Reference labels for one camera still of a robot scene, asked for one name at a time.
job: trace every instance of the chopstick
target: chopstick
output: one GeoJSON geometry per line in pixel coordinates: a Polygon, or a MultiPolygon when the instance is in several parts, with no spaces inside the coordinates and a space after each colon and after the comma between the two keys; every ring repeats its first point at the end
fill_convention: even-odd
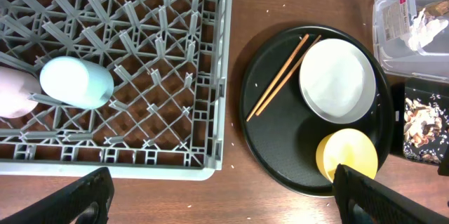
{"type": "Polygon", "coordinates": [[[309,35],[306,34],[304,35],[304,37],[302,38],[301,42],[296,46],[295,50],[293,51],[293,53],[290,55],[290,57],[287,59],[286,63],[283,64],[281,70],[279,70],[278,74],[274,77],[272,83],[268,86],[267,90],[265,90],[264,94],[262,95],[262,97],[259,99],[259,101],[257,102],[257,104],[254,106],[253,110],[251,111],[251,113],[248,115],[248,118],[246,119],[246,121],[250,121],[251,117],[255,114],[255,112],[257,111],[257,109],[259,108],[259,106],[262,104],[262,102],[264,101],[264,99],[268,96],[269,92],[272,91],[274,85],[278,82],[278,80],[282,77],[283,73],[285,72],[285,70],[287,69],[287,67],[291,64],[291,62],[293,61],[293,59],[295,59],[295,56],[297,54],[297,52],[301,49],[302,45],[304,45],[304,43],[306,42],[306,40],[309,38],[309,35]]]}
{"type": "Polygon", "coordinates": [[[265,109],[265,107],[272,101],[274,96],[281,90],[282,86],[288,81],[288,79],[293,75],[293,73],[298,69],[298,67],[301,65],[301,62],[304,60],[305,55],[307,54],[307,51],[315,45],[321,38],[321,35],[318,35],[318,37],[315,39],[315,41],[310,45],[310,47],[302,54],[301,58],[295,63],[295,66],[289,71],[289,73],[286,75],[286,77],[282,80],[282,82],[274,89],[272,94],[268,97],[268,99],[265,100],[263,105],[259,108],[259,110],[255,113],[257,116],[265,109]]]}

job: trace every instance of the round black tray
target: round black tray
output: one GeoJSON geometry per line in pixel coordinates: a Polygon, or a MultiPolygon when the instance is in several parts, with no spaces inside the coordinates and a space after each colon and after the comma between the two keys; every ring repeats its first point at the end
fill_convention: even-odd
{"type": "Polygon", "coordinates": [[[239,109],[243,134],[255,158],[280,184],[305,195],[333,195],[332,184],[320,174],[315,161],[316,148],[325,136],[345,128],[364,132],[376,147],[379,168],[390,150],[394,110],[387,78],[379,63],[362,44],[330,27],[286,29],[265,42],[246,70],[239,109]],[[253,106],[298,45],[300,36],[305,34],[310,37],[295,60],[319,34],[321,39],[337,38],[351,42],[366,55],[373,66],[377,84],[377,95],[371,109],[351,124],[339,125],[325,121],[314,114],[302,98],[296,72],[263,113],[246,122],[253,106]]]}

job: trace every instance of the sticker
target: sticker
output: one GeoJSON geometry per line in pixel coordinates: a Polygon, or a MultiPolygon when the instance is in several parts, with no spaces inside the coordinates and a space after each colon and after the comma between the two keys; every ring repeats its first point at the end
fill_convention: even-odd
{"type": "Polygon", "coordinates": [[[410,32],[407,0],[398,0],[382,9],[385,41],[396,39],[410,32]]]}

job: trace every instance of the wooden table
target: wooden table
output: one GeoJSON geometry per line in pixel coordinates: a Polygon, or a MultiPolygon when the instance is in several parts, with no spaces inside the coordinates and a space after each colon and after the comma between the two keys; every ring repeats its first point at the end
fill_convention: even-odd
{"type": "MultiPolygon", "coordinates": [[[[341,222],[333,198],[291,192],[262,170],[239,128],[238,96],[243,72],[254,52],[286,27],[329,25],[372,50],[373,0],[233,0],[232,8],[223,170],[202,182],[115,179],[109,223],[341,222]]],[[[74,180],[0,176],[0,218],[74,180]]],[[[435,166],[390,156],[376,180],[449,217],[449,178],[438,176],[435,166]]]]}

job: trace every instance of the grid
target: grid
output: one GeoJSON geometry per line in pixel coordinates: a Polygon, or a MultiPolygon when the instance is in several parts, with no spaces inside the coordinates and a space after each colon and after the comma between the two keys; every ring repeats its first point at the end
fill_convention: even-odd
{"type": "Polygon", "coordinates": [[[0,159],[221,169],[225,1],[0,0],[0,65],[39,78],[51,58],[72,56],[115,86],[95,110],[32,93],[33,112],[0,118],[0,159]]]}

